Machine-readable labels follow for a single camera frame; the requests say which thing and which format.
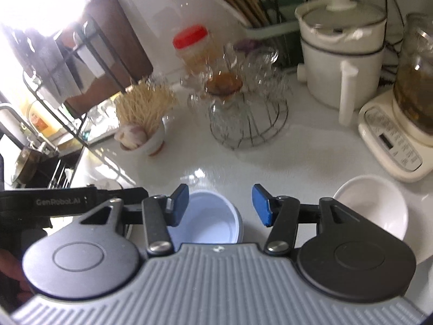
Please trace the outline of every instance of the white countertop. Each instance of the white countertop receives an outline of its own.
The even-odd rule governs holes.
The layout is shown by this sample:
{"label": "white countertop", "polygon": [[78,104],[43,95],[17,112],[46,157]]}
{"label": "white countertop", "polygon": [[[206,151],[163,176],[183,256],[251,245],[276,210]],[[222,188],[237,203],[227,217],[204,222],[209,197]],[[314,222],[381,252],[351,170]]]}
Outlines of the white countertop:
{"label": "white countertop", "polygon": [[[394,181],[374,159],[353,126],[338,124],[338,114],[318,103],[295,76],[286,127],[270,143],[231,151],[213,138],[209,126],[198,125],[185,103],[185,90],[176,88],[181,106],[166,122],[165,146],[157,156],[125,154],[113,139],[85,149],[72,181],[81,187],[107,177],[123,187],[142,186],[150,195],[171,194],[180,183],[190,190],[211,189],[226,196],[244,222],[244,241],[262,246],[269,229],[251,202],[251,188],[261,183],[273,195],[290,195],[317,204],[332,197],[349,179],[377,174]],[[409,206],[405,241],[420,263],[433,255],[433,174],[414,184],[396,182]],[[140,228],[133,236],[140,238]],[[300,226],[297,246],[315,235],[315,226]]]}

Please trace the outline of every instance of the white bowl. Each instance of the white bowl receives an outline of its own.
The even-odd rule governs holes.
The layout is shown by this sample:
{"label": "white bowl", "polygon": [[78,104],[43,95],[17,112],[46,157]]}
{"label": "white bowl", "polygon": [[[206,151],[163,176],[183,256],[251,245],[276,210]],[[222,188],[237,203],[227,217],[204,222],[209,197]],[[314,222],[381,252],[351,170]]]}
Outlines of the white bowl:
{"label": "white bowl", "polygon": [[343,184],[334,199],[403,240],[408,206],[394,183],[375,175],[358,176]]}
{"label": "white bowl", "polygon": [[147,140],[147,142],[144,143],[142,146],[139,146],[135,150],[129,150],[122,144],[120,144],[120,147],[125,152],[131,154],[145,153],[148,156],[153,156],[158,154],[159,151],[162,149],[162,146],[164,144],[164,138],[165,138],[165,127],[164,127],[164,123],[161,121],[161,124],[159,125],[156,132],[153,133],[152,137],[150,137]]}
{"label": "white bowl", "polygon": [[225,244],[242,241],[239,212],[222,195],[201,189],[190,193],[188,208],[177,227],[168,227],[175,250],[182,243]]}

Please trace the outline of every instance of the metal screw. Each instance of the metal screw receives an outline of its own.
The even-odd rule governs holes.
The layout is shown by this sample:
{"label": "metal screw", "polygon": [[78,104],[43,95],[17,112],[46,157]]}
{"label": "metal screw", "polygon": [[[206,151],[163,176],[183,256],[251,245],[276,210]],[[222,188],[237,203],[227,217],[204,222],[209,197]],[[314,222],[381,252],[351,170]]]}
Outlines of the metal screw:
{"label": "metal screw", "polygon": [[283,240],[275,240],[273,242],[270,242],[266,249],[272,253],[281,253],[289,249],[289,245]]}
{"label": "metal screw", "polygon": [[171,247],[172,247],[172,244],[170,242],[167,242],[164,240],[159,240],[159,241],[153,242],[149,246],[149,249],[151,252],[159,254],[159,253],[165,253],[165,252],[169,251]]}

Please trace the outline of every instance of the blue gripper pad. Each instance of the blue gripper pad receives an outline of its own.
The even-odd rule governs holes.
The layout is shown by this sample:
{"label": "blue gripper pad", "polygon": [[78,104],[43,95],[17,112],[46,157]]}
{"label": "blue gripper pad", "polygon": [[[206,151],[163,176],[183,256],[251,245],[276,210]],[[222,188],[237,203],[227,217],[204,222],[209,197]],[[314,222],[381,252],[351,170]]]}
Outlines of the blue gripper pad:
{"label": "blue gripper pad", "polygon": [[273,198],[261,184],[252,187],[252,205],[266,227],[272,226],[272,211],[269,199]]}
{"label": "blue gripper pad", "polygon": [[188,186],[186,184],[179,185],[170,198],[173,200],[173,217],[167,222],[170,222],[170,226],[176,227],[181,222],[189,203]]}

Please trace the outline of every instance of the bottle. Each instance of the bottle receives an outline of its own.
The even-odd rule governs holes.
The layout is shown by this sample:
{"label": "bottle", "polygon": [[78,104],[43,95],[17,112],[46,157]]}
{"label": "bottle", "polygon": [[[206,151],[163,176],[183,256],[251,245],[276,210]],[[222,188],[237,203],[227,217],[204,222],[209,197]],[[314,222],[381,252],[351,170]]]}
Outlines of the bottle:
{"label": "bottle", "polygon": [[58,121],[38,101],[29,101],[28,97],[24,97],[21,99],[19,108],[24,118],[28,118],[33,126],[46,138],[61,128]]}
{"label": "bottle", "polygon": [[197,75],[206,63],[221,56],[208,30],[202,25],[193,25],[176,34],[173,39],[176,55],[183,60],[189,74]]}

